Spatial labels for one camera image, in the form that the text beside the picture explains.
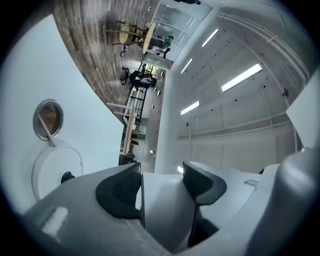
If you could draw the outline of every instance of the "white wall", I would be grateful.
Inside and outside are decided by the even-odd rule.
[[[15,211],[36,202],[33,166],[49,143],[33,128],[37,106],[47,99],[64,111],[55,140],[79,151],[83,174],[118,165],[123,125],[100,101],[65,47],[52,15],[14,46],[0,72],[1,181]]]
[[[145,229],[172,252],[189,235],[195,204],[182,175],[143,173]]]
[[[150,112],[151,112],[151,106],[152,106],[152,100],[154,97],[154,89],[149,88],[146,90],[146,95],[145,95],[145,100],[144,100],[144,105],[143,105],[143,110],[142,110],[142,116],[144,118],[149,118],[150,117]]]
[[[245,37],[241,27],[218,21],[217,11],[214,8],[208,14],[166,72],[155,173],[177,174],[177,167],[189,160],[189,140],[180,141],[177,137],[189,134],[186,123],[190,119],[192,134],[243,125],[287,109],[279,85],[289,89],[289,104],[298,95],[283,66],[288,63],[282,63],[279,53],[257,35],[246,32]],[[217,36],[202,48],[201,43],[217,27]],[[191,58],[187,72],[181,75]],[[222,92],[224,83],[256,63],[263,66],[261,73]],[[180,115],[181,110],[196,101],[200,101],[200,107]],[[280,163],[294,150],[293,127],[288,124],[219,139],[192,139],[190,160],[258,173],[268,165]]]
[[[319,56],[310,35],[279,0],[205,0],[220,12],[249,19],[278,35],[302,59],[311,73]]]
[[[143,161],[144,157],[144,149],[145,149],[145,141],[142,139],[134,139],[134,141],[138,142],[139,145],[133,145],[133,154],[135,156],[134,160],[137,162]]]
[[[133,73],[134,71],[138,70],[141,64],[141,61],[136,61],[136,60],[126,60],[127,65],[126,67],[129,69],[130,73]]]

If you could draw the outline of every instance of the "white pipe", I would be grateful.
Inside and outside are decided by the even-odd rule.
[[[238,134],[246,134],[246,133],[252,133],[252,132],[258,132],[258,131],[263,131],[263,130],[267,130],[270,128],[276,128],[279,126],[284,126],[286,124],[291,124],[291,121],[284,121],[284,122],[280,122],[277,124],[274,124],[272,127],[271,126],[264,126],[261,128],[255,128],[255,129],[251,129],[251,130],[242,130],[242,131],[237,131],[237,132],[232,132],[232,133],[227,133],[227,134],[218,134],[218,135],[210,135],[210,136],[203,136],[203,137],[193,137],[192,139],[205,139],[205,138],[214,138],[214,137],[225,137],[225,136],[232,136],[232,135],[238,135]],[[177,140],[186,140],[187,138],[177,138]]]
[[[237,23],[249,30],[251,30],[252,32],[256,33],[258,36],[262,37],[263,39],[265,40],[268,40],[269,38],[266,37],[265,35],[263,35],[262,33],[260,33],[259,31],[257,31],[255,28],[247,25],[247,24],[244,24],[243,22],[239,21],[239,20],[236,20],[236,19],[233,19],[233,18],[230,18],[226,15],[217,15],[219,18],[222,18],[222,19],[225,19],[225,20],[229,20],[231,22],[234,22],[234,23]],[[281,47],[279,47],[277,44],[275,44],[274,42],[270,42],[270,44],[276,48],[289,62],[290,64],[294,67],[294,69],[297,71],[297,73],[299,74],[299,76],[301,77],[301,79],[303,80],[303,82],[305,83],[306,82],[306,77],[305,75],[303,74],[303,72],[301,71],[301,69],[297,66],[297,64],[291,59],[291,57],[284,51],[281,49]]]
[[[279,117],[279,116],[282,116],[282,115],[287,115],[287,114],[286,114],[286,112],[281,112],[279,114],[271,115],[271,118],[276,118],[276,117]],[[193,135],[200,135],[200,134],[224,131],[224,130],[228,130],[228,129],[231,129],[231,128],[237,128],[237,127],[241,127],[241,126],[247,126],[247,125],[259,123],[259,122],[265,121],[267,119],[269,119],[269,117],[265,117],[265,118],[261,118],[261,119],[257,119],[257,120],[254,120],[254,121],[245,122],[245,123],[237,124],[237,125],[233,125],[233,126],[228,126],[228,127],[224,127],[224,128],[220,128],[220,129],[209,130],[209,131],[201,131],[201,132],[194,133]],[[183,137],[183,136],[187,136],[187,134],[178,136],[178,140],[179,140],[179,137]]]
[[[270,43],[271,41],[275,40],[276,38],[278,38],[278,35],[275,35],[274,37],[271,37],[269,40],[267,40],[267,43]]]
[[[130,115],[129,115],[129,114],[120,113],[120,112],[113,112],[113,114],[115,114],[115,115],[121,115],[121,116],[126,116],[126,117],[130,117]]]
[[[272,33],[270,30],[268,30],[267,28],[259,25],[258,23],[253,22],[252,20],[243,18],[243,17],[239,17],[233,14],[228,14],[229,16],[232,16],[236,19],[242,20],[243,22],[246,22],[248,24],[251,24],[252,26],[254,26],[255,28],[257,28],[258,30],[261,30],[263,32],[265,32],[267,35],[269,36],[275,36],[274,33]],[[282,46],[283,48],[285,48],[288,52],[290,52],[290,54],[293,56],[294,59],[296,59],[296,61],[302,66],[302,68],[304,69],[304,72],[307,75],[307,78],[310,79],[311,77],[311,73],[308,70],[307,66],[305,65],[305,63],[300,59],[300,57],[284,42],[282,41],[280,38],[276,38],[276,41],[280,44],[280,46]]]
[[[224,16],[228,16],[228,17],[236,19],[236,20],[238,20],[238,21],[240,21],[242,23],[246,23],[246,24],[248,24],[250,26],[253,26],[253,28],[255,28],[256,30],[260,30],[260,31],[264,32],[269,37],[275,36],[275,34],[272,33],[270,30],[266,29],[265,27],[261,26],[260,24],[255,23],[255,22],[253,22],[253,21],[251,21],[249,19],[245,19],[243,17],[239,17],[239,16],[236,16],[236,15],[227,14],[227,13],[218,13],[217,16],[220,17],[220,18],[223,18]],[[292,57],[298,62],[298,64],[302,67],[303,71],[305,72],[305,74],[303,74],[304,77],[307,78],[307,79],[310,79],[311,74],[310,74],[308,68],[306,67],[306,65],[304,64],[304,62],[300,59],[300,57],[281,39],[276,38],[276,42],[279,43],[281,47],[286,49],[292,55]],[[281,49],[281,47],[278,48],[278,50],[281,53],[283,53],[284,51]]]
[[[112,107],[118,107],[118,108],[123,108],[123,109],[129,109],[132,110],[132,106],[125,106],[125,105],[120,105],[120,104],[115,104],[115,103],[105,103],[106,106],[112,106]]]
[[[43,129],[44,129],[44,131],[46,133],[46,136],[48,137],[49,141],[52,143],[52,145],[54,147],[56,147],[57,145],[54,142],[54,139],[52,138],[50,131],[48,130],[45,122],[43,121],[42,117],[39,114],[38,114],[38,118],[39,118],[39,121],[40,121],[40,123],[41,123],[41,125],[42,125],[42,127],[43,127]]]

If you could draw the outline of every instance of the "ceiling light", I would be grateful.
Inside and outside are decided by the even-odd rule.
[[[194,18],[194,20],[193,20],[193,22],[191,23],[191,25],[190,25],[189,28],[191,28],[192,24],[193,24],[195,21],[196,21],[196,18]]]
[[[253,67],[249,68],[247,71],[243,72],[242,74],[238,75],[236,78],[232,79],[231,81],[227,82],[225,85],[223,85],[222,91],[225,92],[229,90],[230,88],[240,84],[242,81],[252,77],[256,73],[260,72],[262,70],[262,67],[259,64],[254,65]]]
[[[216,30],[209,36],[209,38],[203,43],[202,47],[205,47],[206,44],[211,40],[211,38],[213,38],[214,35],[215,35],[216,33],[218,33],[218,31],[219,31],[219,29],[216,29]]]
[[[185,34],[183,35],[182,39],[180,40],[179,45],[181,44],[182,40],[185,38]]]
[[[200,102],[197,101],[196,103],[194,103],[191,106],[188,106],[186,109],[182,110],[181,115],[183,115],[183,114],[187,113],[188,111],[193,110],[194,108],[199,107],[199,106],[200,106]]]
[[[192,62],[192,59],[190,59],[188,64],[185,65],[184,69],[182,69],[181,74],[186,70],[186,68],[190,65],[191,62]]]
[[[191,21],[191,19],[192,19],[192,16],[190,17],[190,19],[189,19],[189,21],[188,21],[188,23]],[[187,25],[188,25],[188,23],[187,23]],[[180,35],[181,36],[181,35]],[[180,37],[179,37],[180,38]]]

